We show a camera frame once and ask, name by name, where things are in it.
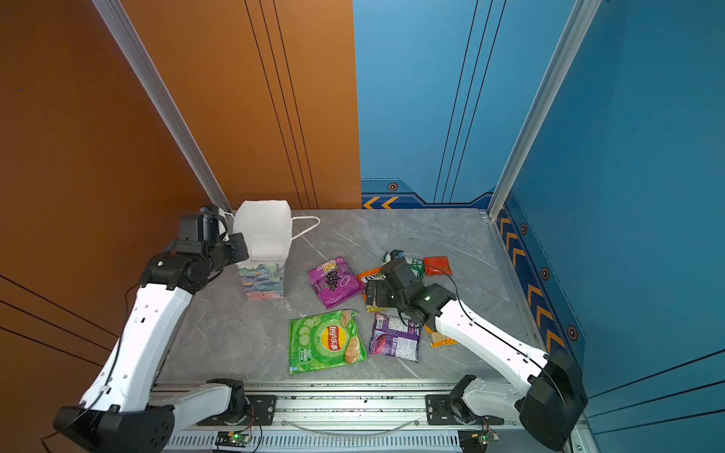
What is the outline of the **colourful fruits candy bag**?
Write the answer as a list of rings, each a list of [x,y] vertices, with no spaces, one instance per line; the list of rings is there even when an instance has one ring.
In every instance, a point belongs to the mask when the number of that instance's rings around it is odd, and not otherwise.
[[[391,308],[391,288],[381,275],[381,268],[358,275],[358,281],[369,313],[380,313]]]

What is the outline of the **purple berries candy bag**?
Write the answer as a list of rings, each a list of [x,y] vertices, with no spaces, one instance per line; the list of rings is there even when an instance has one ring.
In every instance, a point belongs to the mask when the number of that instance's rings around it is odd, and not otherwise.
[[[420,338],[421,327],[412,320],[376,313],[369,352],[418,362]]]

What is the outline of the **magenta purple snack bag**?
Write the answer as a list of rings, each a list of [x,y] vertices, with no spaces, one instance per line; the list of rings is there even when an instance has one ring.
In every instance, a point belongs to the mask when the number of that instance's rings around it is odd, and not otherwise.
[[[343,257],[324,262],[309,272],[315,294],[327,310],[362,292],[360,281]]]

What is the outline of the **floral paper bag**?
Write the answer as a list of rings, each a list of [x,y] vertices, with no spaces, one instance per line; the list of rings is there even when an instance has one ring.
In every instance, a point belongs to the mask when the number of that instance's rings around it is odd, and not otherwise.
[[[284,200],[245,201],[233,217],[233,231],[244,236],[248,257],[238,275],[250,300],[281,299],[292,242],[317,228],[313,215],[292,215]]]

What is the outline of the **green Lays chips bag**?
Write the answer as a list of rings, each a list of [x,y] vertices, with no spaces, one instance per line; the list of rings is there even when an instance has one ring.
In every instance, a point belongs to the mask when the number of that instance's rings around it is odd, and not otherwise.
[[[343,310],[289,322],[291,376],[346,367],[367,360],[356,311]]]

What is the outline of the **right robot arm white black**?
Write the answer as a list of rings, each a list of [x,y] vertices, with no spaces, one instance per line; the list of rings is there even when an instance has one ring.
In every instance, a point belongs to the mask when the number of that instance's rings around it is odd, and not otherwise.
[[[568,354],[517,340],[464,304],[456,290],[425,285],[402,258],[387,262],[364,291],[366,300],[395,308],[404,321],[453,339],[506,378],[509,392],[488,390],[473,375],[456,384],[449,394],[451,409],[464,424],[514,411],[526,432],[544,447],[562,451],[570,446],[588,398],[583,374]]]

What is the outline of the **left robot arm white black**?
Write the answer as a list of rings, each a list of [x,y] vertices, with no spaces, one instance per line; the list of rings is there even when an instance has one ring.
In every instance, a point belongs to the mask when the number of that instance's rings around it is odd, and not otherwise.
[[[217,415],[242,421],[249,402],[235,379],[213,379],[154,401],[153,388],[194,295],[248,257],[215,205],[183,216],[179,236],[145,266],[128,320],[79,404],[59,409],[55,434],[88,452],[160,452],[181,430]]]

